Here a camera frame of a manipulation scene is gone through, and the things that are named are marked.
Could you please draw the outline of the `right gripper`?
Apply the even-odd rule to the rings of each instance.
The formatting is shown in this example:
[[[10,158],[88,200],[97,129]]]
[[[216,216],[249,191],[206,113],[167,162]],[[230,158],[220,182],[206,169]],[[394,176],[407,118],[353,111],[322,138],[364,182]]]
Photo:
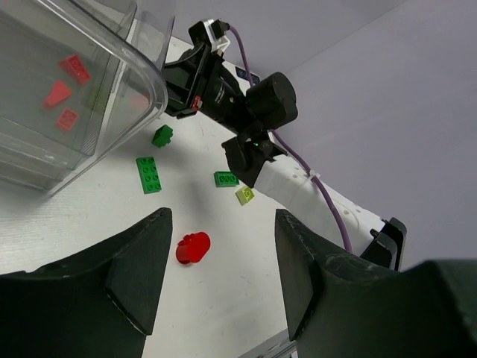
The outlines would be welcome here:
[[[177,119],[201,112],[224,127],[245,127],[249,114],[238,81],[224,59],[202,42],[166,63],[166,113]]]

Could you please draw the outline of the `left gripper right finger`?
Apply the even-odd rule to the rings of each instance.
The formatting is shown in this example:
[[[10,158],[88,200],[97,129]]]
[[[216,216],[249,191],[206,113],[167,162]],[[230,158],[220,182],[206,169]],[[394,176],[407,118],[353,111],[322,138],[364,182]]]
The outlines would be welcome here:
[[[474,357],[476,262],[397,272],[357,257],[286,210],[275,243],[288,334],[300,357]]]

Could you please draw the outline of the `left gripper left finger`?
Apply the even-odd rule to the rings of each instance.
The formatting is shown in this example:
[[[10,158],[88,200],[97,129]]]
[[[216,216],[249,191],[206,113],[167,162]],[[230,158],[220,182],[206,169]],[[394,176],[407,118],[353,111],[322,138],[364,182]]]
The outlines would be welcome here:
[[[171,247],[161,208],[33,272],[1,276],[3,357],[140,357],[153,333]]]

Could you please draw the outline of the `red rounded brick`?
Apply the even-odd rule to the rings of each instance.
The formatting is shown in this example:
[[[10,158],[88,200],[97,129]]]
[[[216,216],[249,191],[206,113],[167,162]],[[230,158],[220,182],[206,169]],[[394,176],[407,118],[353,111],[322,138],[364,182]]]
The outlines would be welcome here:
[[[205,232],[185,235],[177,245],[176,259],[183,265],[199,263],[210,249],[211,241]]]

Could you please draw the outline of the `red small brick front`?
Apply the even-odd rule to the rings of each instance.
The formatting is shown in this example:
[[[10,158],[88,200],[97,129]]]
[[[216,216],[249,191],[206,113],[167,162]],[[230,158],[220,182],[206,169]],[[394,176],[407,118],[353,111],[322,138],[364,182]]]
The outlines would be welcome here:
[[[58,65],[79,85],[85,85],[91,79],[90,73],[88,72],[82,60],[77,54],[73,54],[59,61]]]

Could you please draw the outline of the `small red square brick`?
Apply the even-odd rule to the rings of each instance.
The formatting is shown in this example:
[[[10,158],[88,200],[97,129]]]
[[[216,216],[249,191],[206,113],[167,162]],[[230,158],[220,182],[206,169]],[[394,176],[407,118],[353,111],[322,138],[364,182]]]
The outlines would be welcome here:
[[[75,126],[79,114],[70,108],[65,108],[56,121],[56,126],[64,131],[71,131]]]

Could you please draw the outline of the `red sloped brick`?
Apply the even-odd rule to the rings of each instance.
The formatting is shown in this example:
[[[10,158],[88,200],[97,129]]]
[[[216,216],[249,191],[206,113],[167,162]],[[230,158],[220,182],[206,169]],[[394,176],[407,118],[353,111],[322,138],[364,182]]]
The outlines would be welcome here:
[[[65,82],[62,80],[55,81],[51,88],[51,92],[46,96],[42,106],[45,109],[50,110],[62,104],[70,98],[71,95],[72,91]]]

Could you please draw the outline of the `lime small brick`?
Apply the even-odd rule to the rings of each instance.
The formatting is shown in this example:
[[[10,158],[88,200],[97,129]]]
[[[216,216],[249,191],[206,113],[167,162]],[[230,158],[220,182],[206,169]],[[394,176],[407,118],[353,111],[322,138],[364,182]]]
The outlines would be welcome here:
[[[251,200],[254,199],[255,194],[253,190],[248,186],[243,186],[236,192],[236,197],[240,205],[248,204]]]

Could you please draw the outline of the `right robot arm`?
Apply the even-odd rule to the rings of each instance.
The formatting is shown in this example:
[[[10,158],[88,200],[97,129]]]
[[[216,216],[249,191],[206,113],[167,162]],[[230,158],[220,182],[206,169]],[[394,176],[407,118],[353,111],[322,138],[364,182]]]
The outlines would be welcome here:
[[[312,232],[372,263],[399,270],[405,226],[354,203],[325,181],[316,160],[279,128],[297,117],[297,96],[280,72],[258,78],[230,71],[205,43],[164,66],[176,118],[201,113],[231,131],[223,144],[229,170],[246,186],[286,208]]]

